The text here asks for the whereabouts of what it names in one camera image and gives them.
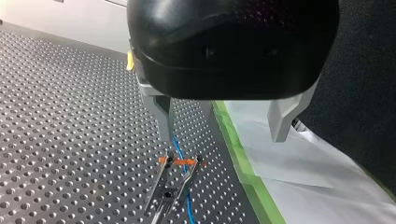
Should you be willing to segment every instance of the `metal surface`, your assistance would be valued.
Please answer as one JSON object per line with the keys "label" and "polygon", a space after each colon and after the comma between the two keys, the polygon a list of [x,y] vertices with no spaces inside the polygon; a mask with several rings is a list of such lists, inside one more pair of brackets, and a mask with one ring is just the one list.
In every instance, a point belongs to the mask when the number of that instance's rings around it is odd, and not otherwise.
{"label": "metal surface", "polygon": [[[144,199],[166,149],[126,63],[2,31],[0,222],[150,223]],[[197,223],[258,223],[209,103],[176,100],[175,133],[206,168]],[[170,185],[183,178],[172,169]],[[185,207],[163,223],[188,223]]]}

